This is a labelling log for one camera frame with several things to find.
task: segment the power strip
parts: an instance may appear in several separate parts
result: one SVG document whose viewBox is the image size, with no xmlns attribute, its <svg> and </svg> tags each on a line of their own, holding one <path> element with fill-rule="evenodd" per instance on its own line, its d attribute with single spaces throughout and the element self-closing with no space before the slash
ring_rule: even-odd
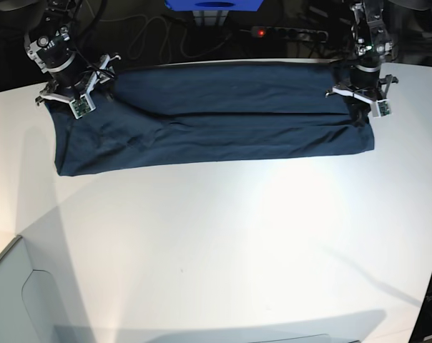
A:
<svg viewBox="0 0 432 343">
<path fill-rule="evenodd" d="M 284 39 L 288 41 L 312 41 L 325 43 L 328 33 L 321 30 L 298 29 L 295 27 L 253 26 L 251 35 L 255 38 Z"/>
</svg>

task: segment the cable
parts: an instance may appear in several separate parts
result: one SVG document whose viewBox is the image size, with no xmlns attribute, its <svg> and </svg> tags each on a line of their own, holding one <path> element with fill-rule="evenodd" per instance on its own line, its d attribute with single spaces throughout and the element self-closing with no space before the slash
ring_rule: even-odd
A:
<svg viewBox="0 0 432 343">
<path fill-rule="evenodd" d="M 98 71 L 99 73 L 102 73 L 103 75 L 105 75 L 106 77 L 108 77 L 111 80 L 117 79 L 117 75 L 113 74 L 110 70 L 100 69 L 98 66 L 96 66 L 91 61 L 89 61 L 88 59 L 86 59 L 86 57 L 84 57 L 84 55 L 79 50 L 77 44 L 74 44 L 74 51 L 73 52 L 76 52 L 90 66 L 91 69 L 93 69 L 95 71 Z"/>
<path fill-rule="evenodd" d="M 277 0 L 277 1 L 278 1 L 278 5 L 280 5 L 280 10 L 279 10 L 280 14 L 278 16 L 278 19 L 272 25 L 273 27 L 276 27 L 285 18 L 285 4 L 284 4 L 283 0 Z"/>
<path fill-rule="evenodd" d="M 316 43 L 313 44 L 313 47 L 311 48 L 310 53 L 308 54 L 308 58 L 309 59 L 313 55 L 313 52 L 315 52 L 315 49 L 318 47 L 318 44 L 319 44 L 318 42 L 316 42 Z"/>
<path fill-rule="evenodd" d="M 89 3 L 89 0 L 85 0 L 87 8 L 89 9 L 90 14 L 92 15 L 92 17 L 95 17 L 95 13 L 94 10 L 92 8 L 92 5 Z M 160 64 L 169 64 L 172 61 L 172 47 L 170 46 L 170 27 L 171 24 L 168 24 L 168 22 L 162 18 L 161 16 L 155 16 L 152 17 L 151 19 L 148 19 L 147 16 L 145 16 L 144 14 L 133 14 L 131 16 L 124 16 L 122 18 L 118 18 L 118 19 L 100 19 L 99 22 L 101 23 L 115 23 L 118 21 L 125 21 L 128 19 L 134 19 L 134 18 L 141 18 L 144 20 L 144 26 L 138 31 L 138 34 L 133 38 L 133 40 L 130 42 L 128 48 L 127 48 L 127 58 L 135 61 L 140 59 L 140 57 L 143 54 L 144 51 L 144 44 L 146 41 L 146 33 L 147 33 L 147 29 L 149 27 L 149 25 L 154 21 L 154 20 L 160 20 L 164 23 L 165 26 L 165 36 L 164 36 L 164 40 L 162 42 L 162 45 L 160 47 L 160 51 L 159 51 L 159 61 Z M 135 44 L 138 42 L 138 40 L 143 37 L 142 39 L 142 45 L 139 49 L 139 51 L 137 53 L 133 52 L 133 48 L 135 46 Z M 165 49 L 165 46 L 168 45 L 168 59 L 162 59 L 163 56 L 163 51 Z"/>
<path fill-rule="evenodd" d="M 73 17 L 72 17 L 72 21 L 76 21 L 78 18 L 78 14 L 79 11 L 81 10 L 82 7 L 82 3 L 84 2 L 84 0 L 79 0 L 76 7 L 74 8 L 74 12 L 73 12 Z"/>
<path fill-rule="evenodd" d="M 97 26 L 97 24 L 100 22 L 100 20 L 102 20 L 102 16 L 103 13 L 105 12 L 105 10 L 107 9 L 107 4 L 108 4 L 108 0 L 102 0 L 102 2 L 100 3 L 100 7 L 97 11 L 97 14 L 95 14 L 93 16 L 92 21 L 90 22 L 90 24 L 83 30 L 83 32 L 79 35 L 78 40 L 81 42 L 84 42 L 84 40 L 87 37 L 87 34 L 89 32 L 91 32 L 93 29 L 95 29 L 95 27 Z"/>
<path fill-rule="evenodd" d="M 202 56 L 204 56 L 204 55 L 207 55 L 207 54 L 209 54 L 209 53 L 211 53 L 211 52 L 214 52 L 214 51 L 220 49 L 223 45 L 225 45 L 225 44 L 229 41 L 229 39 L 232 38 L 232 36 L 233 36 L 233 35 L 232 35 L 231 33 L 228 34 L 228 35 L 224 38 L 224 40 L 221 41 L 221 42 L 220 42 L 217 46 L 215 46 L 214 48 L 208 49 L 207 51 L 201 52 L 200 54 L 197 54 L 197 55 L 188 55 L 188 54 L 185 53 L 185 50 L 184 50 L 184 45 L 185 45 L 185 41 L 186 41 L 186 38 L 187 38 L 187 29 L 186 29 L 186 30 L 185 30 L 185 34 L 183 34 L 183 36 L 182 36 L 181 44 L 180 44 L 180 51 L 181 51 L 181 55 L 183 55 L 183 56 L 184 56 L 185 58 L 187 58 L 187 59 L 198 59 L 198 58 L 200 58 L 200 57 L 202 57 Z"/>
<path fill-rule="evenodd" d="M 89 9 L 90 14 L 92 15 L 92 17 L 95 17 L 95 13 L 94 10 L 91 6 L 91 4 L 89 3 L 89 0 L 85 0 L 85 3 L 87 5 L 87 8 Z M 125 16 L 122 18 L 118 18 L 118 19 L 100 19 L 99 22 L 101 23 L 114 23 L 114 22 L 118 22 L 118 21 L 125 21 L 128 19 L 133 19 L 133 18 L 141 18 L 144 20 L 144 26 L 138 31 L 138 34 L 133 38 L 133 40 L 130 42 L 128 48 L 127 48 L 127 58 L 132 60 L 132 61 L 136 61 L 138 59 L 141 58 L 143 51 L 144 51 L 144 47 L 145 47 L 145 42 L 146 42 L 146 36 L 147 36 L 147 29 L 149 28 L 149 25 L 154 21 L 154 20 L 160 20 L 164 23 L 165 26 L 165 36 L 164 39 L 162 41 L 161 47 L 160 47 L 160 51 L 159 51 L 159 61 L 160 64 L 169 64 L 172 61 L 172 47 L 171 47 L 171 43 L 170 43 L 170 29 L 172 24 L 169 24 L 167 22 L 167 20 L 162 17 L 162 16 L 154 16 L 151 19 L 148 19 L 148 17 L 144 14 L 133 14 L 130 16 Z M 200 54 L 194 55 L 194 56 L 190 56 L 188 54 L 185 53 L 184 51 L 184 43 L 185 40 L 187 38 L 187 27 L 185 27 L 185 32 L 183 34 L 183 37 L 181 39 L 181 44 L 180 44 L 180 51 L 181 51 L 181 55 L 183 55 L 184 58 L 186 59 L 196 59 L 199 57 L 202 57 L 206 54 L 209 54 L 211 52 L 214 52 L 216 50 L 218 50 L 219 48 L 221 48 L 225 43 L 227 43 L 227 41 L 232 37 L 232 34 L 229 34 L 224 41 L 222 41 L 221 43 L 219 43 L 217 46 L 215 46 L 214 48 L 211 48 L 207 51 L 204 51 Z M 138 42 L 138 40 L 142 38 L 142 44 L 141 47 L 139 49 L 139 51 L 137 53 L 133 52 L 133 48 L 135 46 L 135 44 Z M 163 57 L 163 53 L 165 50 L 165 47 L 168 46 L 168 58 L 167 59 L 162 59 Z"/>
<path fill-rule="evenodd" d="M 295 58 L 299 59 L 300 58 L 300 42 L 299 41 L 295 42 L 295 47 L 297 48 L 297 53 L 295 54 Z"/>
</svg>

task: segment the table surface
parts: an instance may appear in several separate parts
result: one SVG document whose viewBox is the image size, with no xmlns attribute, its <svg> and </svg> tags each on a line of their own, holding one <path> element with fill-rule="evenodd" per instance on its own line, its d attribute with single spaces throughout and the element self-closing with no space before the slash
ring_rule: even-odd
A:
<svg viewBox="0 0 432 343">
<path fill-rule="evenodd" d="M 1 93 L 0 230 L 85 342 L 407 342 L 432 272 L 432 69 L 382 72 L 400 83 L 374 151 L 74 178 L 42 85 Z"/>
</svg>

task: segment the navy fabric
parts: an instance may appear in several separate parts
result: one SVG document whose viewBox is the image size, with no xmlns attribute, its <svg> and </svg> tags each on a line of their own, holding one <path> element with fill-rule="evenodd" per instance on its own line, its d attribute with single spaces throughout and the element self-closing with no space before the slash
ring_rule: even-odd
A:
<svg viewBox="0 0 432 343">
<path fill-rule="evenodd" d="M 372 150 L 327 65 L 218 64 L 119 75 L 114 101 L 74 119 L 50 106 L 60 175 L 204 161 L 285 159 Z"/>
</svg>

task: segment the blue box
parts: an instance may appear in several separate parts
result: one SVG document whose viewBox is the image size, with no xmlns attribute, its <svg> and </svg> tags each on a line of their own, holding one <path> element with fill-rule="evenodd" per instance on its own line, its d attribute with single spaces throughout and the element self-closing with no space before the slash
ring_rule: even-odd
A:
<svg viewBox="0 0 432 343">
<path fill-rule="evenodd" d="M 263 0 L 165 0 L 173 11 L 254 11 Z"/>
</svg>

